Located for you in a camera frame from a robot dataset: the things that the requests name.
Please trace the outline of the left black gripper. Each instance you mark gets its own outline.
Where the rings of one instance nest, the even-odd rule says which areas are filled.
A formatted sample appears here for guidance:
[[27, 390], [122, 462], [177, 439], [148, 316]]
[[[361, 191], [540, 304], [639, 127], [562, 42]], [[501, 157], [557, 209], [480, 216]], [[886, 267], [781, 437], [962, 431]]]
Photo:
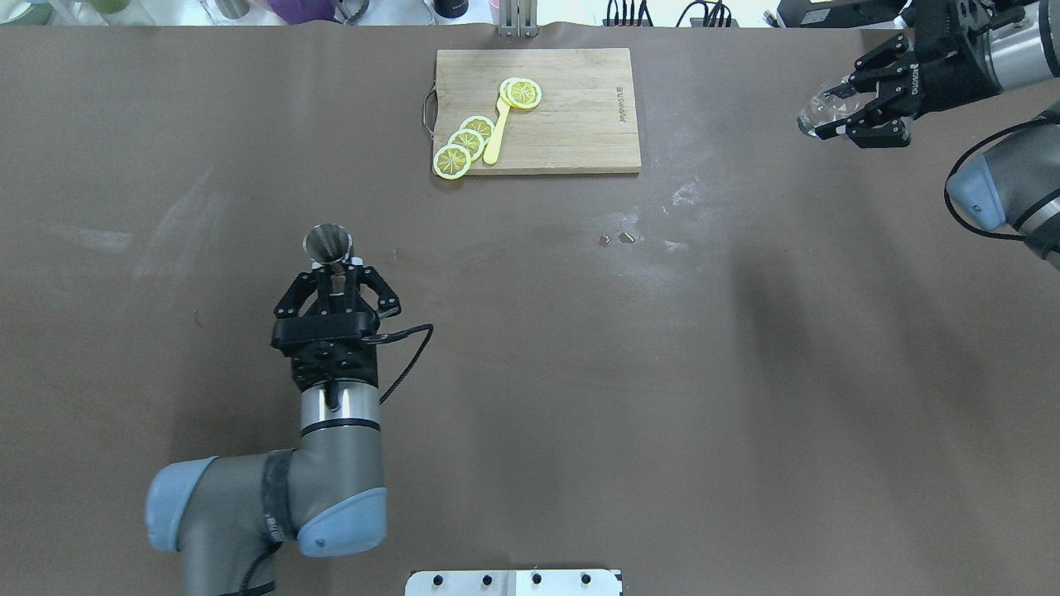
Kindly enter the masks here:
[[[342, 271], [344, 271], [342, 306], [330, 308], [328, 314], [371, 310], [379, 320], [385, 320], [402, 313], [398, 293], [386, 282], [378, 268], [364, 264], [360, 259], [351, 259], [342, 264]], [[310, 271], [296, 274], [292, 284], [273, 308], [277, 320], [318, 315], [321, 310], [319, 282], [324, 275], [323, 267], [314, 267]], [[363, 287], [367, 287], [375, 295], [374, 305], [361, 298]], [[330, 381], [366, 382], [372, 387], [378, 387], [376, 347], [365, 341], [310, 344], [302, 351], [292, 355], [292, 378], [301, 390], [306, 390], [319, 382]]]

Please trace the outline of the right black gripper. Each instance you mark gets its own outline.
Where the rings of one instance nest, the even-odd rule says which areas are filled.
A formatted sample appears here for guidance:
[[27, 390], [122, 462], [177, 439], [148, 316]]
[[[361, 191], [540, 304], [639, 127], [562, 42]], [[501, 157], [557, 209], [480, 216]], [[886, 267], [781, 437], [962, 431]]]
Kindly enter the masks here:
[[[908, 34], [899, 33], [858, 58], [845, 83], [871, 92], [885, 80], [897, 80], [917, 63], [913, 78], [914, 117], [946, 112], [1003, 93], [989, 60], [989, 31], [997, 14], [995, 1], [909, 1]], [[911, 118], [882, 118], [872, 110], [838, 118], [813, 128], [822, 140], [844, 137], [863, 150], [904, 148], [912, 142]]]

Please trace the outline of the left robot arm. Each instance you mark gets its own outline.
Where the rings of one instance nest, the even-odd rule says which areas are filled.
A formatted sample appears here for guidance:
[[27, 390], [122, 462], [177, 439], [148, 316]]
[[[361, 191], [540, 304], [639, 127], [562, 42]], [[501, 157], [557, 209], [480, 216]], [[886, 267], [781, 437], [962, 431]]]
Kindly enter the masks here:
[[244, 456], [167, 464], [152, 480], [152, 547], [181, 558], [186, 595], [269, 595], [273, 555], [378, 547], [387, 533], [378, 345], [401, 303], [357, 257], [315, 257], [275, 309], [272, 346], [292, 362], [300, 441]]

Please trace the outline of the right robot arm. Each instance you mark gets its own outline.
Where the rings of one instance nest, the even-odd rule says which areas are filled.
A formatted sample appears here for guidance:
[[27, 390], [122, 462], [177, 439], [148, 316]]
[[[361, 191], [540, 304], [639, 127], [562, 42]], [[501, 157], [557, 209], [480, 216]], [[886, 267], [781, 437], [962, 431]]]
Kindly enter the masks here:
[[[1056, 1], [913, 1], [898, 33], [825, 84], [799, 113], [800, 132], [856, 147], [907, 147], [916, 118], [1059, 75]], [[992, 133], [947, 174], [947, 211], [970, 233], [1022, 243], [1059, 264], [1058, 106]]]

